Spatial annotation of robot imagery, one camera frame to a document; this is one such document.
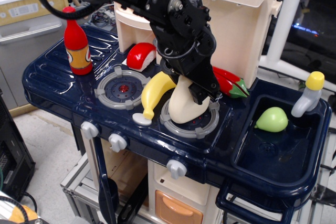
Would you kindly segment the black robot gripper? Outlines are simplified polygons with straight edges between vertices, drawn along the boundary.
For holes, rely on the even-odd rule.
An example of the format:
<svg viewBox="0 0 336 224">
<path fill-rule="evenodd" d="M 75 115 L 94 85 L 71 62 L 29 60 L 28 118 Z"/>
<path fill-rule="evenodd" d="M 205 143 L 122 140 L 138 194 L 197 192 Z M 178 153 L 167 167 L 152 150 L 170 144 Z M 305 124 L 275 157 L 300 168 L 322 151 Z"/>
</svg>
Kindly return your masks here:
<svg viewBox="0 0 336 224">
<path fill-rule="evenodd" d="M 209 25 L 209 9 L 202 0 L 169 0 L 163 11 L 164 25 L 150 22 L 163 57 L 161 70 L 175 84 L 180 75 L 190 79 L 188 89 L 197 104 L 203 104 L 209 95 L 220 95 L 211 65 L 216 39 Z"/>
</svg>

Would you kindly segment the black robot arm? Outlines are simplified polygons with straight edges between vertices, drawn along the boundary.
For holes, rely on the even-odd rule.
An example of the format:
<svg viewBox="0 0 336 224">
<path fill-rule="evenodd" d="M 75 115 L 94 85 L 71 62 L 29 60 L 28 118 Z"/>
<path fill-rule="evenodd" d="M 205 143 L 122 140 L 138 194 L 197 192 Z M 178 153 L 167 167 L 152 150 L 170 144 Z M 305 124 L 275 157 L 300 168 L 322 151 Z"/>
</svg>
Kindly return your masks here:
<svg viewBox="0 0 336 224">
<path fill-rule="evenodd" d="M 211 66 L 216 40 L 209 25 L 209 9 L 202 0 L 84 1 L 89 4 L 85 9 L 66 14 L 54 9 L 47 0 L 40 0 L 53 15 L 66 20 L 80 19 L 108 1 L 133 10 L 150 23 L 163 72 L 174 82 L 178 81 L 179 76 L 190 79 L 188 89 L 197 104 L 201 104 L 206 97 L 221 98 L 220 86 Z"/>
</svg>

